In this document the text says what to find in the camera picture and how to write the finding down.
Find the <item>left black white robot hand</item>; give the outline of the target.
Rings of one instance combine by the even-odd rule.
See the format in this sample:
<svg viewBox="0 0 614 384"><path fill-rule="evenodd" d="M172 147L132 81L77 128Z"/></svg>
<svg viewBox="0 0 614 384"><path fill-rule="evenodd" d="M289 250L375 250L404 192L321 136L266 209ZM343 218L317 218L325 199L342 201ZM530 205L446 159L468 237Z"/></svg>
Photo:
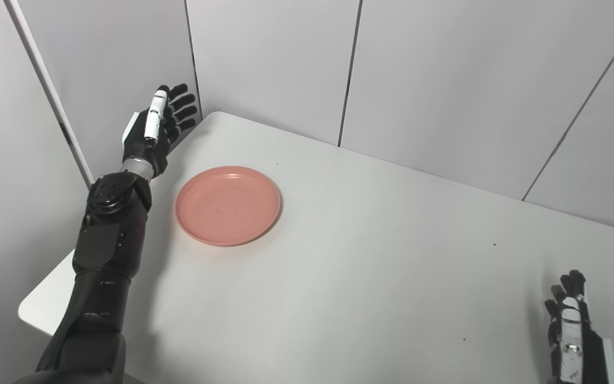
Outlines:
<svg viewBox="0 0 614 384"><path fill-rule="evenodd" d="M122 172L152 180L163 174L173 148L189 134L197 120L197 97L185 83L161 85L150 105L134 113L122 136Z"/></svg>

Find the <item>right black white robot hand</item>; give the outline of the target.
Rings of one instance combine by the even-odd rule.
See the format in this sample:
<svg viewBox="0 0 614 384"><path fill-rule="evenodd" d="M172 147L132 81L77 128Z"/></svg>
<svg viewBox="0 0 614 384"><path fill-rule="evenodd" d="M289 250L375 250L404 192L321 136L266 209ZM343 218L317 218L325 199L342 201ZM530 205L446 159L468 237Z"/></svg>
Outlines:
<svg viewBox="0 0 614 384"><path fill-rule="evenodd" d="M614 383L612 342L592 328L586 278L579 270L561 275L544 301L552 376L548 383Z"/></svg>

